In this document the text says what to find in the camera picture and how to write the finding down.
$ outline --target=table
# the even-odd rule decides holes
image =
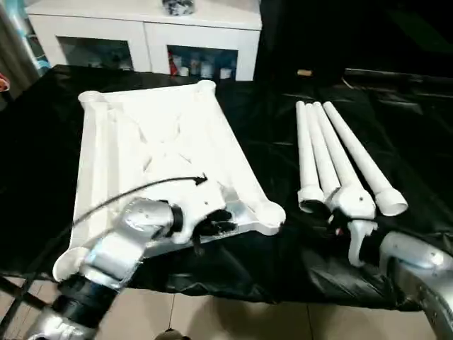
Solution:
[[[43,244],[71,222],[79,162],[82,91],[125,91],[195,81],[162,74],[56,66],[2,113],[0,124],[0,273],[24,276]],[[131,286],[170,293],[248,301],[325,302],[414,310],[381,276],[377,247],[387,230],[400,230],[453,253],[453,183],[449,180],[453,100],[397,91],[354,90],[312,81],[219,84],[217,99],[269,199],[283,206],[281,233],[242,234],[148,259]],[[347,237],[297,207],[299,189],[295,102],[331,100],[383,172],[406,197],[408,212],[378,217],[380,231],[353,268]],[[49,277],[68,239],[49,256]]]

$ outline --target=black tablecloth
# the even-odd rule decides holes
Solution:
[[[45,245],[71,222],[83,110],[77,96],[175,86],[188,78],[58,66],[1,113],[0,272],[23,276]],[[412,309],[376,264],[380,237],[402,230],[453,254],[453,100],[326,88],[311,83],[285,93],[275,84],[223,83],[217,99],[269,199],[283,206],[281,233],[250,232],[148,259],[132,286],[211,294],[250,301],[330,302]],[[332,101],[369,153],[409,203],[398,217],[378,217],[380,230],[362,254],[371,264],[353,268],[348,238],[297,207],[296,101]],[[69,236],[46,261],[49,274]]]

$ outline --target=glass cabinet door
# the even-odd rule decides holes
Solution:
[[[41,15],[30,21],[52,66],[151,71],[143,23]]]
[[[237,50],[167,45],[170,74],[205,79],[235,79]]]
[[[57,37],[69,65],[133,70],[127,41]]]
[[[205,79],[252,80],[260,32],[145,24],[152,71]]]

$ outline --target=pipe end cap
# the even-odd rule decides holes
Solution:
[[[269,200],[262,202],[256,209],[258,220],[269,227],[278,228],[286,220],[286,212],[277,203]]]
[[[386,189],[376,195],[376,204],[384,216],[397,216],[409,207],[403,195],[395,188]]]
[[[297,191],[297,200],[299,202],[299,207],[306,213],[313,212],[313,209],[310,208],[313,205],[313,202],[319,202],[320,204],[323,204],[324,199],[324,193],[318,186],[306,186]]]

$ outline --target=white cabinet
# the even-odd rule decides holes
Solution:
[[[169,16],[161,0],[40,0],[26,10],[52,66],[253,79],[258,0],[195,0],[189,16]]]

